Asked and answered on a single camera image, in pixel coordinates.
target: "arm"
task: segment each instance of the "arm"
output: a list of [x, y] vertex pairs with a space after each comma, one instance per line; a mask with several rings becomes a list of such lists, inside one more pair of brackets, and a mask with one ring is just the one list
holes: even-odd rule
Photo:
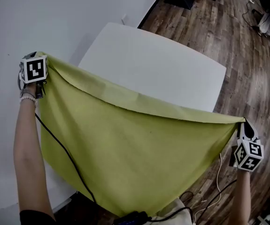
[[[34, 95], [35, 84], [28, 88]], [[20, 211], [40, 211], [54, 219], [47, 193], [45, 167], [35, 120], [35, 104], [29, 99], [20, 104], [15, 131], [14, 165]]]
[[235, 196], [228, 225], [247, 225], [250, 214], [250, 174], [238, 169]]

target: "yellow-green cloth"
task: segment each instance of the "yellow-green cloth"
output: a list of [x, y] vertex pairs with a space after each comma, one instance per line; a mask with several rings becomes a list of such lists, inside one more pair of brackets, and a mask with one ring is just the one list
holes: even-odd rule
[[[40, 116], [76, 162], [97, 203], [153, 215], [211, 165], [244, 118], [169, 104], [48, 55]], [[92, 199], [63, 148], [41, 129], [44, 159]]]

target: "cloth fold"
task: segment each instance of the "cloth fold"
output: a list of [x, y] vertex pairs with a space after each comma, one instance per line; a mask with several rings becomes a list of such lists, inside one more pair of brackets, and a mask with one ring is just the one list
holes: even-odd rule
[[[41, 119], [69, 151], [97, 203], [118, 216], [133, 211], [151, 216], [172, 202], [244, 121], [138, 94], [47, 57]], [[55, 171], [92, 199], [64, 150], [44, 129], [41, 148]]]

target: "hardwood floor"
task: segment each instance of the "hardwood floor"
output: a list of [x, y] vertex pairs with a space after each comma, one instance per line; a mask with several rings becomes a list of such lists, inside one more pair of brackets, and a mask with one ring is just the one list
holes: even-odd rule
[[[263, 12], [259, 0], [248, 4], [244, 15], [256, 25], [253, 8]], [[191, 11], [160, 0], [142, 29], [184, 44], [226, 67], [224, 83], [215, 112], [247, 117], [257, 128], [264, 145], [265, 159], [251, 175], [251, 221], [259, 215], [270, 196], [270, 37], [260, 37], [244, 21], [247, 0], [195, 0]], [[236, 179], [236, 169], [229, 167], [231, 145], [222, 152], [218, 183], [222, 189]], [[186, 203], [203, 209], [217, 194], [216, 174], [219, 158], [189, 189], [195, 196]], [[207, 209], [199, 225], [227, 224], [234, 186], [223, 192], [221, 200]]]

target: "white table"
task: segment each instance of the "white table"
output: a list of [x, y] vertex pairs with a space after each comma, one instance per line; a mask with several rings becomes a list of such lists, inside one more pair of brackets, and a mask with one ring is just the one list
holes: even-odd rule
[[80, 68], [133, 91], [212, 112], [226, 68], [159, 35], [108, 23]]

